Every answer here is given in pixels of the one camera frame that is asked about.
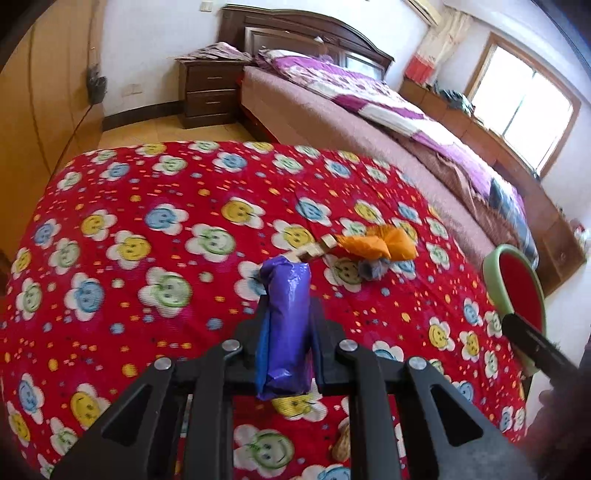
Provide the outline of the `window with wooden frame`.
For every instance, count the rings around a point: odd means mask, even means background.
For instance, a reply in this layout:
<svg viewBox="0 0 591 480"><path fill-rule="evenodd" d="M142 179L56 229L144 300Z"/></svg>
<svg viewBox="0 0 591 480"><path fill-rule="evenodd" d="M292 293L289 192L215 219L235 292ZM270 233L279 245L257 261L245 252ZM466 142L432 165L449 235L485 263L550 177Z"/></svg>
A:
<svg viewBox="0 0 591 480"><path fill-rule="evenodd" d="M538 179L554 166L581 100L524 49L491 33L465 89L481 121Z"/></svg>

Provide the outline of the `blue plaid pillow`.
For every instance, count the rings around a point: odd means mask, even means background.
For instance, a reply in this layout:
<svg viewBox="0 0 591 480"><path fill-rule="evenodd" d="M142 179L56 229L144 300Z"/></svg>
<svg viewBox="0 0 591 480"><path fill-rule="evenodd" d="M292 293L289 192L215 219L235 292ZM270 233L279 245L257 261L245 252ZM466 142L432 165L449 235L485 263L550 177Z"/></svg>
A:
<svg viewBox="0 0 591 480"><path fill-rule="evenodd" d="M495 179L491 181L488 203L513 228L517 236L518 248L536 270L539 265L539 253L527 220L518 205Z"/></svg>

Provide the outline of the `green red trash bin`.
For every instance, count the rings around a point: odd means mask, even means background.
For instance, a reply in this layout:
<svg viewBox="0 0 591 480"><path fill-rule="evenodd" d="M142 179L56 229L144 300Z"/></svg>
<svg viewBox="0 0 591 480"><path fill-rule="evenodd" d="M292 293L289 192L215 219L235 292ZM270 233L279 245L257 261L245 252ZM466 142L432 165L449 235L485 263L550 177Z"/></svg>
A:
<svg viewBox="0 0 591 480"><path fill-rule="evenodd" d="M500 318L502 334L519 359L523 375L532 377L539 369L505 333L504 320L509 314L517 314L530 327L546 335L545 296L538 276L525 254L509 244L497 246L486 256L482 272L487 293Z"/></svg>

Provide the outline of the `peanut shell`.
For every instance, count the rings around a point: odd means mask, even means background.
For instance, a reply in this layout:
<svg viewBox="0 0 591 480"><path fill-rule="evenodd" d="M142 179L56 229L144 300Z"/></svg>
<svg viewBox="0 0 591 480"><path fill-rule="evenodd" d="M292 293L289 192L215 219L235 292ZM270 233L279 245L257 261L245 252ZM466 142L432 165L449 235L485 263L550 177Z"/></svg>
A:
<svg viewBox="0 0 591 480"><path fill-rule="evenodd" d="M332 457L338 463L345 463L351 457L351 429L349 429L349 424L339 428L339 439L332 446Z"/></svg>

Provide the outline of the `purple white quilt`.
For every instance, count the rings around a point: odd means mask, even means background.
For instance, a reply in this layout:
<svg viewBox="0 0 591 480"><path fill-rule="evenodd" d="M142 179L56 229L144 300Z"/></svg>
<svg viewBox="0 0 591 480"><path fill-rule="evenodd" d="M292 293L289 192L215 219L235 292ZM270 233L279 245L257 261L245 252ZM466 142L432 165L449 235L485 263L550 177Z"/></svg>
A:
<svg viewBox="0 0 591 480"><path fill-rule="evenodd" d="M509 205L521 216L526 215L523 199L512 184L446 127L385 82L290 50L260 49L256 58L291 83L435 150L462 167L476 192L484 198L490 197L491 185L497 184Z"/></svg>

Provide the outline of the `red white curtain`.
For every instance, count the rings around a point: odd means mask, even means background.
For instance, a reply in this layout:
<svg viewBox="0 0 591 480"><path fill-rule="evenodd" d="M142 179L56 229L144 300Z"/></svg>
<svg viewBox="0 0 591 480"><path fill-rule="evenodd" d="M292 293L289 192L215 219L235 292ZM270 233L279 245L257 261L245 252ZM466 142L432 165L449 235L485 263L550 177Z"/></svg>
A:
<svg viewBox="0 0 591 480"><path fill-rule="evenodd" d="M441 21L432 26L405 70L404 77L417 84L433 84L440 67L464 41L473 23L465 12L447 7Z"/></svg>

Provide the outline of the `red smiley flower blanket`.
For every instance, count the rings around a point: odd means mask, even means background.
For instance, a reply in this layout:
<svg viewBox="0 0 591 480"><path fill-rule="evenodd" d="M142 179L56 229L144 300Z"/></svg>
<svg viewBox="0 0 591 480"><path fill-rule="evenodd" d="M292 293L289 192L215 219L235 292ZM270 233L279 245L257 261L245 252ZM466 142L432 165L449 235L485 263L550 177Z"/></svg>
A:
<svg viewBox="0 0 591 480"><path fill-rule="evenodd" d="M407 166L259 142L166 142L73 159L27 216L1 316L7 433L48 478L154 360L228 338L263 295L260 264L326 234L403 230L414 259L377 281L337 250L311 294L363 347L429 361L510 441L521 368L464 227Z"/></svg>

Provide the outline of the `orange wooden wardrobe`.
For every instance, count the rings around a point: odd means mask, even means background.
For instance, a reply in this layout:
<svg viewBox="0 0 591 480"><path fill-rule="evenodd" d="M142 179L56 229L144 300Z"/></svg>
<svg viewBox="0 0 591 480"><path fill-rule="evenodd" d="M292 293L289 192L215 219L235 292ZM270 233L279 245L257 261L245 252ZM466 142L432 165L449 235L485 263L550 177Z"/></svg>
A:
<svg viewBox="0 0 591 480"><path fill-rule="evenodd" d="M34 1L1 39L1 252L13 258L37 201L74 156L94 149L103 107L103 1Z"/></svg>

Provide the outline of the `purple plastic bag roll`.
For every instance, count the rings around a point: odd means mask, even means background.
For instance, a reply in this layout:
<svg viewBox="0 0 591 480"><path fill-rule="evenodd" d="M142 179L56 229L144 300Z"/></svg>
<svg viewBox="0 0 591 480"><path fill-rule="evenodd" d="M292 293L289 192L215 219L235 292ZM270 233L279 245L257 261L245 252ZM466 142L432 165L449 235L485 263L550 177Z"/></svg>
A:
<svg viewBox="0 0 591 480"><path fill-rule="evenodd" d="M263 263L263 328L256 350L256 389L262 400L307 393L311 387L311 270L277 256Z"/></svg>

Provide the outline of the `dark wooden nightstand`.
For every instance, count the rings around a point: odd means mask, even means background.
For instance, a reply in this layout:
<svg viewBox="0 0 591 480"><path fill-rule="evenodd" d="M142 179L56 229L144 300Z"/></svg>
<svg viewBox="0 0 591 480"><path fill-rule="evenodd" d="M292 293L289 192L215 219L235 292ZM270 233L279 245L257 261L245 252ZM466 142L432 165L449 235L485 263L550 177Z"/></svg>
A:
<svg viewBox="0 0 591 480"><path fill-rule="evenodd" d="M177 63L181 125L191 129L235 123L246 62L196 59Z"/></svg>

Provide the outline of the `dark wooden headboard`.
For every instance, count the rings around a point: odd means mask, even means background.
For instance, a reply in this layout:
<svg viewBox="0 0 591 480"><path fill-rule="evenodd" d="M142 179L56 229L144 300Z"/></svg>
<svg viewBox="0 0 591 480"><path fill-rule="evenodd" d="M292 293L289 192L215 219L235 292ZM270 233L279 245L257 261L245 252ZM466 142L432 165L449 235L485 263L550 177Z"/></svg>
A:
<svg viewBox="0 0 591 480"><path fill-rule="evenodd" d="M217 39L255 56L261 49L328 55L346 67L355 60L384 79L394 58L342 20L304 10L228 4L221 8Z"/></svg>

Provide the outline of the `wooden block piece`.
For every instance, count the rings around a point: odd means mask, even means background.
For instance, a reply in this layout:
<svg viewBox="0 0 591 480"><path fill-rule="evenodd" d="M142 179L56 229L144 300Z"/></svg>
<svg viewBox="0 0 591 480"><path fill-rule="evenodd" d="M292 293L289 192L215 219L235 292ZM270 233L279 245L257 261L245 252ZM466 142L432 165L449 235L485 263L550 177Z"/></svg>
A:
<svg viewBox="0 0 591 480"><path fill-rule="evenodd" d="M306 263L312 259L328 254L329 251L335 249L338 245L339 243L335 236L326 234L317 242L308 243L300 249L297 249L297 251L294 251L294 258L297 262Z"/></svg>

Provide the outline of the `large bed brown cover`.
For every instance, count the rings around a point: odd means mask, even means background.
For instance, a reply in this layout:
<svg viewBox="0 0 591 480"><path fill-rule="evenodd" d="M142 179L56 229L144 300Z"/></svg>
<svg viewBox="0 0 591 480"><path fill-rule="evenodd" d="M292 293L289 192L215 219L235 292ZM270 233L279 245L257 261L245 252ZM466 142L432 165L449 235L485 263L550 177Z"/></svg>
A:
<svg viewBox="0 0 591 480"><path fill-rule="evenodd" d="M475 266L501 244L517 247L538 266L531 231L525 221L507 218L517 209L504 201L497 180L480 193L468 172L443 154L257 67L245 68L242 107L280 143L342 150L398 168L436 208Z"/></svg>

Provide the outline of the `black bag hanging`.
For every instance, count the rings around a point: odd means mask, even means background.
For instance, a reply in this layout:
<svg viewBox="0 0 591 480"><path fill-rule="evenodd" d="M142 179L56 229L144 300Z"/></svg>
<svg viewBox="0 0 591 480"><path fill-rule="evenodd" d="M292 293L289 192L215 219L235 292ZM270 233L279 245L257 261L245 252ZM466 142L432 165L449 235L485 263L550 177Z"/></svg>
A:
<svg viewBox="0 0 591 480"><path fill-rule="evenodd" d="M93 65L87 69L86 88L90 105L103 102L106 95L107 78L100 74L99 66Z"/></svg>

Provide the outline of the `wall light switch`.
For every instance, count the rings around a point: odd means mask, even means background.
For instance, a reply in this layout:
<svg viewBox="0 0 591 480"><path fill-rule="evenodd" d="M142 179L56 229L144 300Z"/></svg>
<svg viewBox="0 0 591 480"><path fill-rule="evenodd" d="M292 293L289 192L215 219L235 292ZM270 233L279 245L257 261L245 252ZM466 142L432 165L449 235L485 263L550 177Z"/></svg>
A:
<svg viewBox="0 0 591 480"><path fill-rule="evenodd" d="M211 12L213 9L213 2L212 1L202 1L199 6L199 10L201 12Z"/></svg>

